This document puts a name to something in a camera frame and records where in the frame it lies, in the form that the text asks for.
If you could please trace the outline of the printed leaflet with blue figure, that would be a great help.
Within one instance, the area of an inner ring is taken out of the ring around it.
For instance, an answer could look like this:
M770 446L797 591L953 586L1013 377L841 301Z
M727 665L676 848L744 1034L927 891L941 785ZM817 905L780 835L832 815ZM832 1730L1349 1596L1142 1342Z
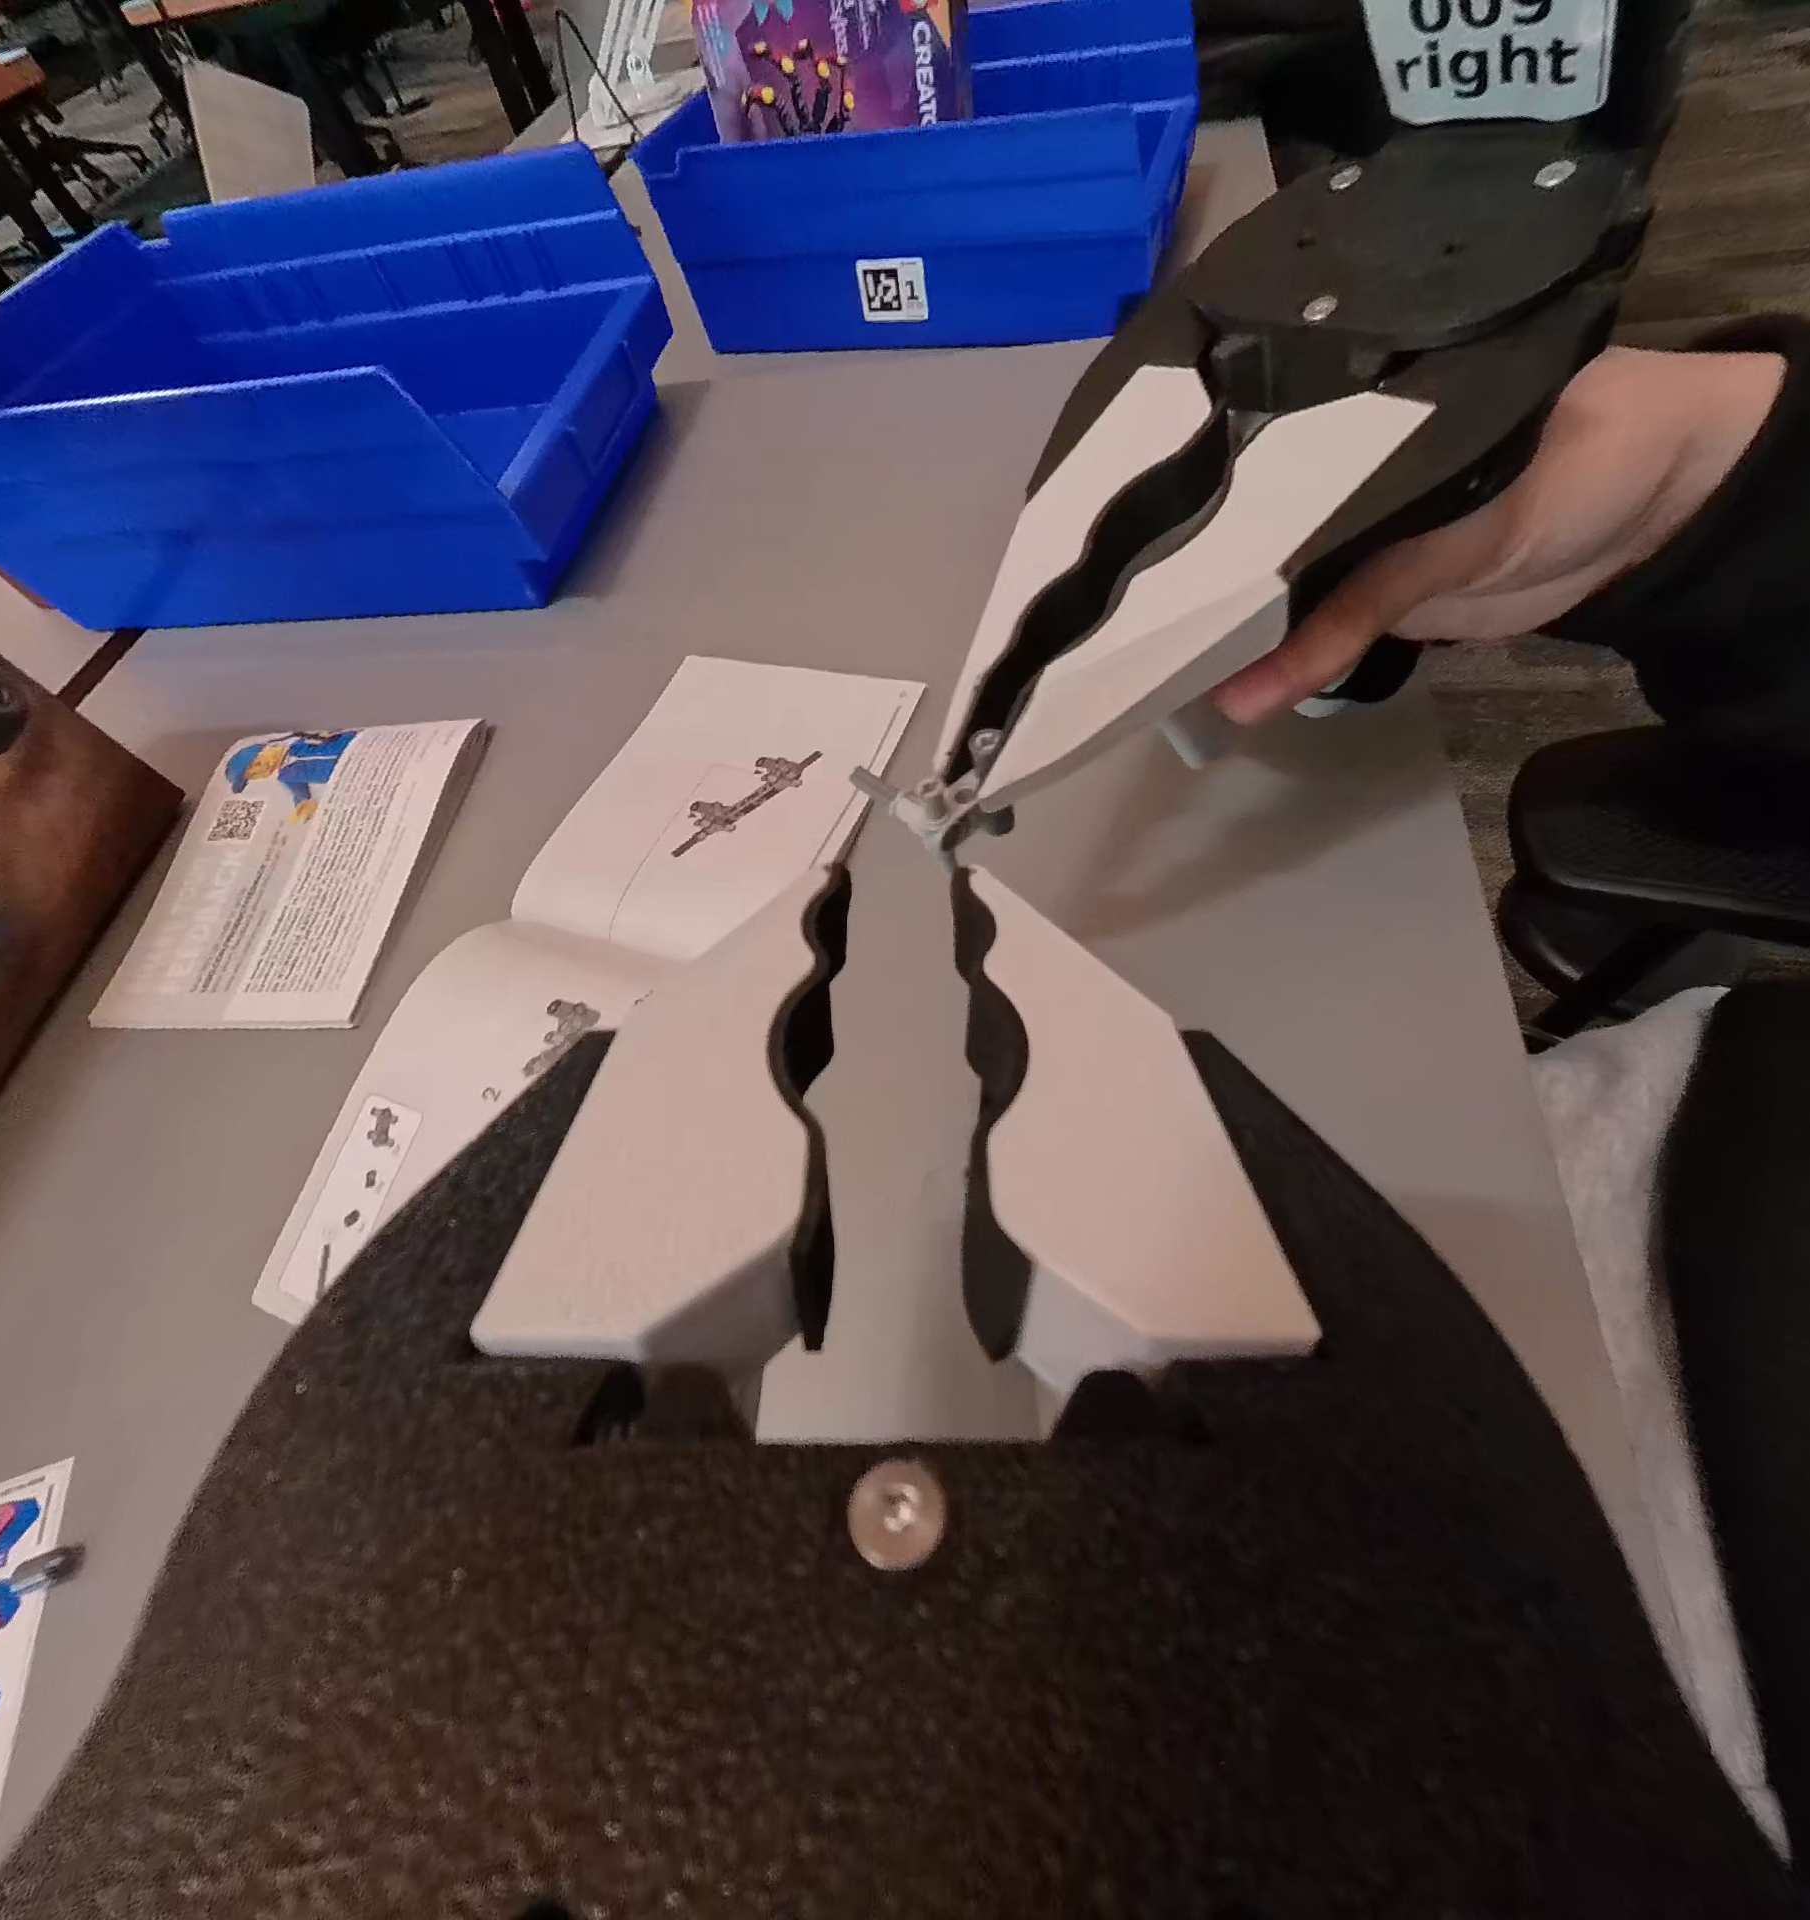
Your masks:
M345 1033L488 757L488 718L244 736L95 1033Z

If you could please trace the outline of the person's white garment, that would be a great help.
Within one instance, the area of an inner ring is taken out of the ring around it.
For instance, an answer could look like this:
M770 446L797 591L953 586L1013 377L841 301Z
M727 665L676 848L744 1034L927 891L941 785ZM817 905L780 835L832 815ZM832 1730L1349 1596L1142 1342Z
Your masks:
M1635 1494L1652 1521L1645 1620L1723 1784L1791 1859L1660 1281L1660 1143L1722 1000L1723 991L1676 991L1635 1023L1575 1033L1532 1057L1532 1085L1621 1385Z

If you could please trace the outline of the car lego set box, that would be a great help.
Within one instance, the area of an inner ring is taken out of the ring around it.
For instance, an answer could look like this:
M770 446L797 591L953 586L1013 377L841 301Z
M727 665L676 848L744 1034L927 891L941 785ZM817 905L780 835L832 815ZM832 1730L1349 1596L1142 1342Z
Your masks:
M0 660L0 1087L179 803L164 772Z

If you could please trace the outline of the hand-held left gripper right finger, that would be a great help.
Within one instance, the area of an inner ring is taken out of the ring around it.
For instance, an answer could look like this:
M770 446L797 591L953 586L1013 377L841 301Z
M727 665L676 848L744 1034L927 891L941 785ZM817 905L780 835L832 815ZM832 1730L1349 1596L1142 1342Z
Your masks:
M1225 1116L1227 1051L987 869L953 871L977 1077L961 1311L1033 1378L1315 1354L1324 1326Z

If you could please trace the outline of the blue bin with label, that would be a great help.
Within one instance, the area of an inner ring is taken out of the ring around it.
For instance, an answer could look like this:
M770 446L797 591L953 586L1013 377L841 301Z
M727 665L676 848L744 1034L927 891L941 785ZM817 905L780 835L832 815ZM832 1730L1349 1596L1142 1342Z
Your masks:
M1190 7L987 7L975 116L727 140L694 96L634 140L718 356L1105 338L1152 286L1196 136Z

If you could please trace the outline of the grey cardboard divider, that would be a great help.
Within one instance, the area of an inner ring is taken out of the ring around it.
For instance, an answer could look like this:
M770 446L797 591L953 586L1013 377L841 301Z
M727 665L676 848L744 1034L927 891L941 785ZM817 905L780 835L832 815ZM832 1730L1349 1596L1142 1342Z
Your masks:
M210 207L316 186L312 111L303 96L200 59L179 78Z

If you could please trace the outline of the person's right hand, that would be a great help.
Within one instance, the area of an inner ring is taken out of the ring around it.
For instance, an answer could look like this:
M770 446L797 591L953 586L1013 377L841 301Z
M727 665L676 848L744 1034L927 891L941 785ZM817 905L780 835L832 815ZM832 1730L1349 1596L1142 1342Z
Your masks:
M1761 350L1606 350L1494 502L1361 560L1211 703L1259 724L1343 684L1389 635L1501 643L1554 625L1698 518L1777 389L1783 356Z

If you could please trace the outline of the grey lego axle assembly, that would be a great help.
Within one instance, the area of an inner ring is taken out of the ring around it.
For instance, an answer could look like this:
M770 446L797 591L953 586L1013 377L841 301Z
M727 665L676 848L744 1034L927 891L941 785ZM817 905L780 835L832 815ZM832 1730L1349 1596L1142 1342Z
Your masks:
M1005 749L1005 728L975 728L971 736L971 772L941 785L921 778L917 786L884 785L873 768L851 768L851 786L891 817L902 817L927 851L941 863L956 858L971 835L1013 835L1017 807L987 807L977 786L996 757Z

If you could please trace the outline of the black office chair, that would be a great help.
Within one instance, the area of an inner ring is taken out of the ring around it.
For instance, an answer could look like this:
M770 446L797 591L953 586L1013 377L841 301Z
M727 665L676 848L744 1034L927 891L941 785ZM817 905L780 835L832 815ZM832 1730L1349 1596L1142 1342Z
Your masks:
M1810 954L1810 848L1669 728L1540 746L1501 826L1516 871L1494 926L1543 991L1521 1015L1532 1051L1731 982L1753 954Z

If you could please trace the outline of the open lego instruction booklet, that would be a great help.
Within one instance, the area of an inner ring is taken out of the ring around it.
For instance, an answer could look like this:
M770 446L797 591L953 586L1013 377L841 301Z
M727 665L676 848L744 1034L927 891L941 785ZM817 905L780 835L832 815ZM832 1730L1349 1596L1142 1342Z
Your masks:
M744 926L865 826L921 684L682 653L653 714L533 851L502 921L399 1000L259 1268L303 1320L366 1238L578 1039Z

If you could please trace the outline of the person's right forearm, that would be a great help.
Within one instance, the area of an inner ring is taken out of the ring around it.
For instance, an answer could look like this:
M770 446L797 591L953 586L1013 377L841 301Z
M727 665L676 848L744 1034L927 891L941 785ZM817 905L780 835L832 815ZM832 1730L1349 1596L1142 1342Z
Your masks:
M1630 660L1671 728L1810 762L1810 324L1753 317L1686 350L1777 356L1777 401L1710 502L1543 635Z

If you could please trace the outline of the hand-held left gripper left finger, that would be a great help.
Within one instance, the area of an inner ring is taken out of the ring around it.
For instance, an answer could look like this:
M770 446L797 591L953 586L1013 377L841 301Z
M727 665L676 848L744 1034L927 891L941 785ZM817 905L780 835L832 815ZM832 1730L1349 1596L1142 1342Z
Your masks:
M762 1372L824 1342L834 1221L823 1116L848 869L797 871L616 1034L471 1317L493 1359Z

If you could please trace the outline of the purple lego box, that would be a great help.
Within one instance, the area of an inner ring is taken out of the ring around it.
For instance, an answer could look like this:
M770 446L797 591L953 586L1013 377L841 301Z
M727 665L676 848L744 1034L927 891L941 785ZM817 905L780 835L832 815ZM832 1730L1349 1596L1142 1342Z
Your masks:
M971 123L961 0L694 0L718 140Z

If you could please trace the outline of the large empty blue bin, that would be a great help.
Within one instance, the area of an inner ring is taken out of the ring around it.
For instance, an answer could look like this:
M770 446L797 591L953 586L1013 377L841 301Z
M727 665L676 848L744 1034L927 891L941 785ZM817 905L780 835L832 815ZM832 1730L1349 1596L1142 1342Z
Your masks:
M95 227L0 298L0 571L84 628L544 607L669 338L585 148Z

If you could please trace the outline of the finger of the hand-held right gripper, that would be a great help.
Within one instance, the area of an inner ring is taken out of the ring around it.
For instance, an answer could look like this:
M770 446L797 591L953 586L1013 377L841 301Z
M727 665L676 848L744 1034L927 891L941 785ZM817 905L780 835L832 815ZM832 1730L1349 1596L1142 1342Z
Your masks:
M987 772L987 807L1024 803L1114 738L1168 724L1275 650L1291 625L1286 566L1423 431L1430 414L1421 396L1357 389L1275 414L1250 431L1234 415L1219 512L1142 566L1103 628L1037 677Z
M1084 643L1121 586L1187 547L1225 502L1234 414L1196 365L1142 365L1024 502L935 772L975 772L975 736L1013 736L1037 677Z

